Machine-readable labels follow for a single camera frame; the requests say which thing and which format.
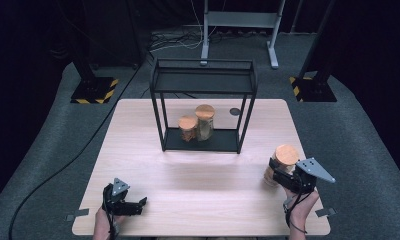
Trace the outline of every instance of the gray carpet floor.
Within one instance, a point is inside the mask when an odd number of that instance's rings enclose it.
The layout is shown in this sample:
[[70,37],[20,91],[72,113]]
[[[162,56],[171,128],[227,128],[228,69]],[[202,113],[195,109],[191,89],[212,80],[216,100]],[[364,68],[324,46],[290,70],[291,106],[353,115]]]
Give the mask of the gray carpet floor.
[[[355,96],[331,77],[329,85],[337,102],[299,103],[295,99],[289,77],[299,73],[314,37],[280,34],[276,43],[278,70],[271,69],[267,38],[260,35],[212,43],[209,58],[255,59],[257,97],[288,103],[306,156],[315,157],[337,179],[335,184],[318,181],[324,207],[337,210],[328,218],[331,233],[319,239],[400,239],[400,172]],[[199,58],[200,53],[200,47],[183,46],[152,52],[169,58]],[[148,89],[151,63],[151,56],[147,56],[138,70],[96,70],[97,76],[119,79],[110,102],[97,105],[70,103],[80,78],[73,64],[66,67],[42,130],[0,194],[0,239],[8,238],[10,221],[25,197],[69,163],[20,209],[13,239],[89,239],[73,235],[72,222],[65,217],[79,208],[114,104],[119,98],[150,98],[149,91],[143,93]]]

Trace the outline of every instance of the black and yellow hazard tape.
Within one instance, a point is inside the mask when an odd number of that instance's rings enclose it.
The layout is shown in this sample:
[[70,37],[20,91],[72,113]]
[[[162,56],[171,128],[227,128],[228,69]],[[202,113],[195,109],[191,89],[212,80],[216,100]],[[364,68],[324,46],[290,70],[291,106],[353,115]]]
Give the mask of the black and yellow hazard tape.
[[[302,94],[300,85],[298,84],[298,81],[296,81],[296,80],[297,80],[297,78],[290,77],[291,87],[293,87],[294,96],[296,97],[297,101],[303,102],[303,94]],[[312,80],[312,78],[303,78],[303,80]]]
[[118,79],[114,79],[111,83],[108,89],[105,91],[104,96],[101,97],[95,97],[95,98],[90,98],[90,97],[81,97],[81,98],[75,98],[71,99],[71,103],[80,103],[80,104],[103,104],[103,103],[108,103],[110,101],[110,98],[112,97],[116,85],[118,84]]

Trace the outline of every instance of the rack top tier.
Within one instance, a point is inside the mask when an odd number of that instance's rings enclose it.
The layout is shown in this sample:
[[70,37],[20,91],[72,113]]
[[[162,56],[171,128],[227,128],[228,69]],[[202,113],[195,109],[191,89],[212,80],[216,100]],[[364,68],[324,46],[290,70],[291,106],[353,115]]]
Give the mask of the rack top tier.
[[251,94],[257,92],[253,60],[155,59],[153,93]]

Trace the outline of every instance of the rack bottom shelf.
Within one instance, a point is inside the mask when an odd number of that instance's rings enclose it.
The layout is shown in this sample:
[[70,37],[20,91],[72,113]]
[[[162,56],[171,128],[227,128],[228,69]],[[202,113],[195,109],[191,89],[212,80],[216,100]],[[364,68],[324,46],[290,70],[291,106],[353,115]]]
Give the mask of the rack bottom shelf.
[[165,150],[238,152],[238,131],[236,129],[214,129],[206,141],[181,139],[179,128],[168,128],[165,133]]

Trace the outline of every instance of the jar with cork lid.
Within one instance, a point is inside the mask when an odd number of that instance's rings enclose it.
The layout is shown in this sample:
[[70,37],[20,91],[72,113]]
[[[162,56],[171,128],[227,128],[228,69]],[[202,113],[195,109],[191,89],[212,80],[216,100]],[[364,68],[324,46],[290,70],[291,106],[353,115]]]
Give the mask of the jar with cork lid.
[[205,141],[213,135],[213,116],[215,109],[207,104],[202,104],[196,108],[198,118],[196,137],[198,141]]
[[[269,161],[273,161],[273,163],[278,166],[278,169],[290,173],[296,162],[299,161],[299,153],[291,145],[280,145],[275,149],[275,152]],[[270,186],[277,186],[278,183],[273,180],[272,173],[272,168],[268,165],[264,173],[264,181]]]
[[182,116],[178,122],[179,129],[181,129],[182,140],[189,142],[191,139],[196,138],[197,118],[195,116]]

